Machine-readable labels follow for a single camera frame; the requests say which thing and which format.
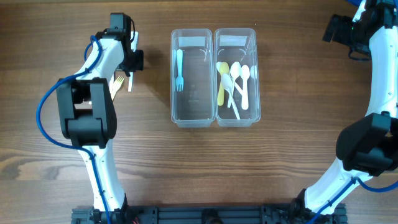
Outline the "white plastic fork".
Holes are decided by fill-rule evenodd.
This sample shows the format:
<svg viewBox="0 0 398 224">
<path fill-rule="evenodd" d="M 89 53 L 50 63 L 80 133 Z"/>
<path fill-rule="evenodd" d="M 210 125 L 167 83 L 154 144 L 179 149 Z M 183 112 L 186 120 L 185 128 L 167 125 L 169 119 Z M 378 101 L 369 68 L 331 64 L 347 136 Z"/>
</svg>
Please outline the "white plastic fork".
<svg viewBox="0 0 398 224">
<path fill-rule="evenodd" d="M 134 73 L 129 72 L 128 86 L 127 86 L 128 92 L 132 92 L 133 81 L 134 81 Z"/>
</svg>

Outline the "pale blue plastic fork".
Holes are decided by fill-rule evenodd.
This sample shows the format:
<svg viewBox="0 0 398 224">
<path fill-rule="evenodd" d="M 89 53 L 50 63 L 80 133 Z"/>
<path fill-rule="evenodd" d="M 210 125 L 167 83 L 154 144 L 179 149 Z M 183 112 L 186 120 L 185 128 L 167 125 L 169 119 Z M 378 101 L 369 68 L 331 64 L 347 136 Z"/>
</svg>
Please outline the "pale blue plastic fork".
<svg viewBox="0 0 398 224">
<path fill-rule="evenodd" d="M 178 49 L 176 51 L 176 59 L 177 59 L 177 78 L 176 78 L 176 87 L 177 91 L 182 92 L 183 91 L 183 86 L 184 86 L 184 80 L 183 80 L 183 50 Z"/>
</svg>

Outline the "beige plastic spoon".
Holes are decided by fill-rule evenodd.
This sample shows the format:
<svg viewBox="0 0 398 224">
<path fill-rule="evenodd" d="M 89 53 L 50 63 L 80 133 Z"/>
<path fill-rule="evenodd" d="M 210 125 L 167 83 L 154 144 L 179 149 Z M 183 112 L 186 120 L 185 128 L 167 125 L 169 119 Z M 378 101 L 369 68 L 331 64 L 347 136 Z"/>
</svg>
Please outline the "beige plastic spoon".
<svg viewBox="0 0 398 224">
<path fill-rule="evenodd" d="M 229 73 L 229 68 L 227 68 L 223 74 L 228 74 L 228 73 Z M 217 104 L 218 106 L 223 106 L 224 104 L 224 88 L 222 82 L 220 82 L 218 90 Z"/>
</svg>

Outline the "white thin plastic spoon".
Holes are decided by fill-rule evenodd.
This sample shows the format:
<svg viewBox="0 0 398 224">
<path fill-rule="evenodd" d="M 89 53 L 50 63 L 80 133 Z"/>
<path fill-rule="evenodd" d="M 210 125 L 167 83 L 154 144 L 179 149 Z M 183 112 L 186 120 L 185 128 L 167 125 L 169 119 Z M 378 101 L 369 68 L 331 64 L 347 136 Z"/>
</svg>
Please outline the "white thin plastic spoon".
<svg viewBox="0 0 398 224">
<path fill-rule="evenodd" d="M 233 87 L 233 82 L 232 79 L 230 78 L 230 76 L 228 74 L 223 74 L 222 78 L 221 78 L 221 82 L 224 86 L 224 89 L 228 92 L 229 94 L 229 98 L 230 98 L 230 94 L 231 94 L 231 89 Z M 233 107 L 234 110 L 234 114 L 236 116 L 236 119 L 240 119 L 240 115 L 238 112 L 238 109 L 236 107 L 236 103 L 234 102 L 234 100 L 232 99 L 232 104 L 231 106 Z"/>
</svg>

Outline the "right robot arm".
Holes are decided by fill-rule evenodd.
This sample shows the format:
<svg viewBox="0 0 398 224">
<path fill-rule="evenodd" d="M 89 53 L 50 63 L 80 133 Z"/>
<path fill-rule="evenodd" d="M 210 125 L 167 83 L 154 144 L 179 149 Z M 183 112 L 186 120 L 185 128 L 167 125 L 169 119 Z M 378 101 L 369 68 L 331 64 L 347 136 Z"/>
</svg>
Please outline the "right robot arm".
<svg viewBox="0 0 398 224">
<path fill-rule="evenodd" d="M 325 42 L 337 42 L 359 61 L 372 63 L 371 95 L 364 118 L 346 127 L 336 141 L 336 159 L 320 179 L 292 200 L 288 216 L 304 223 L 324 222 L 357 186 L 388 192 L 366 181 L 397 169 L 397 1 L 352 1 L 354 17 L 332 15 Z"/>
</svg>

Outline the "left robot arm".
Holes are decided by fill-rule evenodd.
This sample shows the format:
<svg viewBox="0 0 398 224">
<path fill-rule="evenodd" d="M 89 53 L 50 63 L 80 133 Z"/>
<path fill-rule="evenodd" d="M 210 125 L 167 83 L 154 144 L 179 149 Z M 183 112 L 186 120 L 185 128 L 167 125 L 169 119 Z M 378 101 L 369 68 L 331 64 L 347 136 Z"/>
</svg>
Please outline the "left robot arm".
<svg viewBox="0 0 398 224">
<path fill-rule="evenodd" d="M 98 32 L 93 50 L 73 78 L 56 87 L 60 126 L 83 158 L 94 193 L 92 208 L 74 210 L 73 223 L 132 223 L 134 216 L 118 180 L 113 156 L 117 118 L 110 84 L 115 71 L 127 77 L 143 70 L 134 21 L 122 12 L 110 15 L 110 26 Z"/>
</svg>

